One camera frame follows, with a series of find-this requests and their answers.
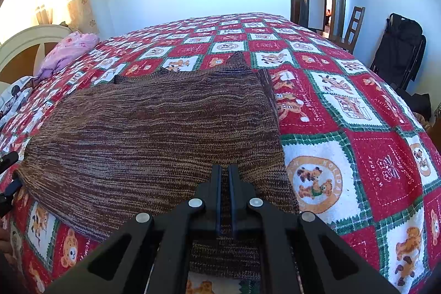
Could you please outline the brown knitted sweater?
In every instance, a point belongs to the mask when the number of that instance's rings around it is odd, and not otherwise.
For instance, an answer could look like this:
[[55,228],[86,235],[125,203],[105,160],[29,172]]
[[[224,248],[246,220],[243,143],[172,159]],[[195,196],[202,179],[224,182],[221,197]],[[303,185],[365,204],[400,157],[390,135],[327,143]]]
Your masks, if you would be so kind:
[[137,213],[171,211],[215,164],[231,163],[258,197],[298,211],[271,75],[240,52],[210,69],[118,75],[73,92],[30,139],[15,175],[52,215],[101,242]]

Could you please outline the white patterned pillow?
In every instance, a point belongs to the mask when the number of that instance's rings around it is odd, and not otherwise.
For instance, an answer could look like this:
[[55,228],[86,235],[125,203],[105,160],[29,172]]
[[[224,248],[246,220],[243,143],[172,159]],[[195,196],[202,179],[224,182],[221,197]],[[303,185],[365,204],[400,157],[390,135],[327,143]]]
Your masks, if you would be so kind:
[[0,128],[13,119],[27,102],[34,89],[36,77],[24,76],[9,85],[1,93]]

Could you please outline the red patchwork bedspread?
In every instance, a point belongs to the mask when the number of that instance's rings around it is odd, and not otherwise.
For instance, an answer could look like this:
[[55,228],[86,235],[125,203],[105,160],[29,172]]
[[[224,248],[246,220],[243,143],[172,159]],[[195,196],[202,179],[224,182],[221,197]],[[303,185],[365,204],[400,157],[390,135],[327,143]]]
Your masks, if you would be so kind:
[[[397,293],[440,291],[440,153],[405,101],[348,52],[282,16],[231,14],[149,26],[100,42],[34,87],[1,129],[1,153],[17,165],[56,105],[116,76],[193,72],[240,52],[271,75],[298,212],[310,211]],[[99,241],[79,234],[27,189],[1,220],[32,293],[80,263]]]

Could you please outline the cream wooden headboard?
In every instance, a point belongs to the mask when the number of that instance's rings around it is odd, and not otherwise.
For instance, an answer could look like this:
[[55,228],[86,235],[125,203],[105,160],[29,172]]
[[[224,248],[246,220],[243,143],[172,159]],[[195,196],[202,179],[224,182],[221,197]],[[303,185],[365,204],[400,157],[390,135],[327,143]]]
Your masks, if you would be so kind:
[[36,75],[45,56],[71,33],[62,25],[38,25],[13,35],[1,45],[1,85]]

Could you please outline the pink pillow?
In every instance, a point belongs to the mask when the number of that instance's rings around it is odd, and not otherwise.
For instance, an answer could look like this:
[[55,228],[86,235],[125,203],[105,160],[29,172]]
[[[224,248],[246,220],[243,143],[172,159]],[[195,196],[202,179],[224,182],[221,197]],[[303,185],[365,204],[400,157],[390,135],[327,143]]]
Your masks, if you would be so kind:
[[99,41],[96,34],[72,32],[45,56],[34,80],[40,82],[60,72],[74,60],[93,50]]

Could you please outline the wooden chair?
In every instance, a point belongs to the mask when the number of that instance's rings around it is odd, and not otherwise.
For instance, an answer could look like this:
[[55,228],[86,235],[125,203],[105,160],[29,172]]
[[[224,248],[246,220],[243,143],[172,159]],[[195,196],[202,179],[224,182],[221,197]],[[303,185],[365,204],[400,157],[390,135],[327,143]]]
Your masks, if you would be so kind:
[[348,29],[344,37],[330,36],[330,41],[349,52],[354,53],[355,46],[359,37],[359,32],[362,28],[362,21],[365,15],[365,7],[354,7],[351,19],[348,24]]

